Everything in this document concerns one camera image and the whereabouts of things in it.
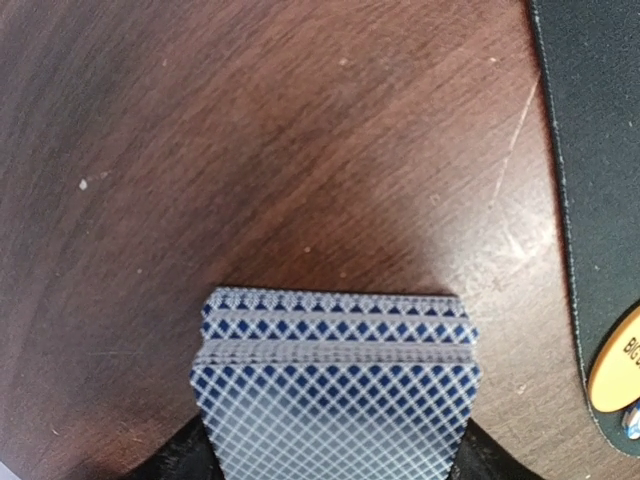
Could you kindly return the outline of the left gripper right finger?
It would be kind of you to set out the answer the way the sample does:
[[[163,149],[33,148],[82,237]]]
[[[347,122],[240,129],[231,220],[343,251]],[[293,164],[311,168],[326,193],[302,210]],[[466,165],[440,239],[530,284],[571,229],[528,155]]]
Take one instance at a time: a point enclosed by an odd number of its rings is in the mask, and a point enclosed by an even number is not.
[[[475,421],[469,420],[449,473],[450,480],[542,480]]]

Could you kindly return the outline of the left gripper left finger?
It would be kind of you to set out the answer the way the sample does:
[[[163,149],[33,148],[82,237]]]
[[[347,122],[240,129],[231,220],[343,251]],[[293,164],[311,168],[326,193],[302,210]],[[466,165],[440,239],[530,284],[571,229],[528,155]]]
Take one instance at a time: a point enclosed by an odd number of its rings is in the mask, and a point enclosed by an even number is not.
[[[200,417],[193,417],[153,455],[132,470],[133,479],[223,478]]]

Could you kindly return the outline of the blue playing card deck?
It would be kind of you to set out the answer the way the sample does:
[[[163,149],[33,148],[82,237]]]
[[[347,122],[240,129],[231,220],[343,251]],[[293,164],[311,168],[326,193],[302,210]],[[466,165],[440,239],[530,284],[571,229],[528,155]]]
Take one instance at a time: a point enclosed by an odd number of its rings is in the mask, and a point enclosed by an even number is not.
[[[228,479],[445,479],[476,398],[454,296],[217,288],[190,382]]]

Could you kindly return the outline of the orange round blind button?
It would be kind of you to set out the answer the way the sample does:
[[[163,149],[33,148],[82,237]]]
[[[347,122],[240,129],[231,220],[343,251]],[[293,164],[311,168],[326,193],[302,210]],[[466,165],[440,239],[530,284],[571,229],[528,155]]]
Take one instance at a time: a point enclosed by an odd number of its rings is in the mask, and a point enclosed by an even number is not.
[[[587,392],[592,406],[604,413],[639,399],[639,308],[622,320],[600,350]]]

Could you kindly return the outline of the blue white chip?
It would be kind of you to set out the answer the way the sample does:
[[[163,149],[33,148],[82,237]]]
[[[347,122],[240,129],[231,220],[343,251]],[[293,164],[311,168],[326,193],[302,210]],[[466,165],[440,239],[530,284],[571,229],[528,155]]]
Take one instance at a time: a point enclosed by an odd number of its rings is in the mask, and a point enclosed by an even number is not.
[[[622,427],[630,440],[640,439],[640,400],[627,407],[622,417]]]

